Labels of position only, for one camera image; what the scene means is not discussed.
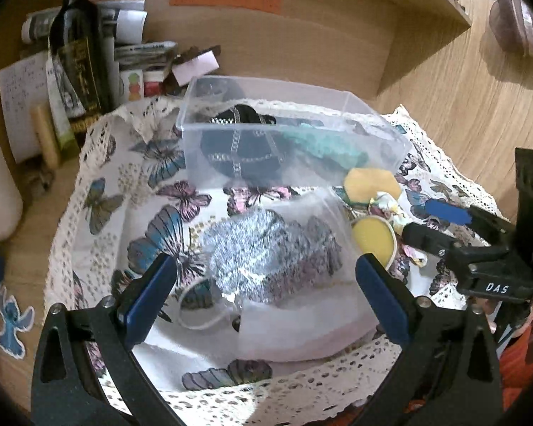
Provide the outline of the floral fabric scrunchie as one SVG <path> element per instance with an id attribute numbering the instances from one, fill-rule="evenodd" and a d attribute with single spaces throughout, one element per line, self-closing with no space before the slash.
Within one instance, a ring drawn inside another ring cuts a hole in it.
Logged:
<path id="1" fill-rule="evenodd" d="M 425 252 L 409 246 L 402 240 L 403 229 L 410 224 L 413 219 L 405 210 L 399 205 L 399 202 L 392 197 L 391 194 L 385 191 L 378 191 L 375 198 L 368 202 L 368 207 L 371 212 L 380 213 L 393 228 L 395 234 L 400 239 L 400 249 L 415 263 L 419 268 L 427 265 L 427 256 Z"/>

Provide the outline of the yellow sponge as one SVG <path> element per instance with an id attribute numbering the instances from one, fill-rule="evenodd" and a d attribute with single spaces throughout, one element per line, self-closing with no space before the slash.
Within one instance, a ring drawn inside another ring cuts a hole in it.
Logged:
<path id="1" fill-rule="evenodd" d="M 379 168 L 352 168 L 343 183 L 345 202 L 349 205 L 367 205 L 379 192 L 386 192 L 395 199 L 402 194 L 395 176 Z"/>

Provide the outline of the bagged grey scrunchie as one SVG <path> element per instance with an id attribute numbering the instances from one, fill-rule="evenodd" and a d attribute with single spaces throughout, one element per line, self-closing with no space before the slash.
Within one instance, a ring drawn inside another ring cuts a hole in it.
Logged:
<path id="1" fill-rule="evenodd" d="M 218 221 L 199 243 L 207 275 L 238 306 L 351 282 L 361 256 L 343 201 L 326 187 Z"/>

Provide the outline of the blue cartoon sticker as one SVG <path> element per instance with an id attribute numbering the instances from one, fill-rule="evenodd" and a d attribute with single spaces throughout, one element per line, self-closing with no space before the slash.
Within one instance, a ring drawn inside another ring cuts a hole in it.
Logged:
<path id="1" fill-rule="evenodd" d="M 0 291 L 0 316 L 2 327 L 0 330 L 0 348 L 8 356 L 22 360 L 26 354 L 26 346 L 18 337 L 19 333 L 27 333 L 33 328 L 35 309 L 27 307 L 22 312 L 14 295 L 7 293 L 5 286 Z"/>

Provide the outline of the teal knitted cloth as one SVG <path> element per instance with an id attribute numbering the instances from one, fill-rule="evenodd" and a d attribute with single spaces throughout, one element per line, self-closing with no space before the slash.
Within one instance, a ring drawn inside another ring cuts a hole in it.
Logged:
<path id="1" fill-rule="evenodd" d="M 283 137 L 302 154 L 344 171 L 364 167 L 370 161 L 368 153 L 342 132 L 300 126 L 297 131 L 285 131 Z"/>

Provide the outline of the butterfly print tablecloth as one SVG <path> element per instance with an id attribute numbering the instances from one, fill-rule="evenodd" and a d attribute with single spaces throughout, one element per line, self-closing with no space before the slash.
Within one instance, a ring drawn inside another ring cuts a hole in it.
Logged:
<path id="1" fill-rule="evenodd" d="M 188 425 L 305 425 L 342 419 L 384 380 L 399 347 L 369 321 L 361 337 L 304 362 L 262 362 L 238 351 L 230 319 L 207 330 L 187 324 L 215 310 L 207 289 L 184 294 L 206 267 L 200 236 L 252 208 L 286 210 L 302 200 L 304 217 L 333 229 L 361 217 L 341 187 L 198 190 L 188 183 L 177 99 L 143 99 L 102 118 L 81 154 L 75 190 L 50 255 L 46 306 L 96 306 L 122 293 L 159 256 L 179 280 L 134 357 L 169 408 Z"/>

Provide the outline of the brown plastic bag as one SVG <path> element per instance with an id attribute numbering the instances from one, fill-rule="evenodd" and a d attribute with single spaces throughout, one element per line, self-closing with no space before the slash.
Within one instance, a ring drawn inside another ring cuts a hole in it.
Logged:
<path id="1" fill-rule="evenodd" d="M 533 58 L 533 12 L 523 0 L 495 0 L 489 26 L 502 51 Z"/>

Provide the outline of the clear plastic bin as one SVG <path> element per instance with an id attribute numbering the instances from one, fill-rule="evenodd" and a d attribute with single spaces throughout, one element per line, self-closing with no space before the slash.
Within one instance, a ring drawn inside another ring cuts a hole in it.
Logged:
<path id="1" fill-rule="evenodd" d="M 253 77 L 192 80 L 178 126 L 200 190 L 338 186 L 352 168 L 396 172 L 411 148 L 349 91 Z"/>

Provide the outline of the pink notepad block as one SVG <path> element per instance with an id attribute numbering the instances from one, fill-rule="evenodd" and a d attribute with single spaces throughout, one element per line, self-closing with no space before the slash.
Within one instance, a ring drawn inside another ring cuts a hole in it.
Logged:
<path id="1" fill-rule="evenodd" d="M 219 63 L 213 51 L 206 51 L 195 58 L 173 65 L 171 68 L 172 77 L 179 87 L 188 85 L 193 78 L 199 78 L 218 70 Z"/>

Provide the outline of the white handwritten note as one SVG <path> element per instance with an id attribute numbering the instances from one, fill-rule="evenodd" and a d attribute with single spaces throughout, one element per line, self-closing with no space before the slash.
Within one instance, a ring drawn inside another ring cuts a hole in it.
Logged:
<path id="1" fill-rule="evenodd" d="M 48 103 L 47 52 L 42 51 L 0 70 L 1 109 L 9 146 L 17 164 L 41 153 L 31 108 Z"/>

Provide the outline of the dark wine bottle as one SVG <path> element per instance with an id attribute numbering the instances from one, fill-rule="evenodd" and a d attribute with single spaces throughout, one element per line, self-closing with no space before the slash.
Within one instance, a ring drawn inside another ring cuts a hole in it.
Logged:
<path id="1" fill-rule="evenodd" d="M 63 0 L 50 28 L 49 46 L 71 131 L 83 145 L 88 129 L 112 110 L 97 6 L 90 0 Z"/>

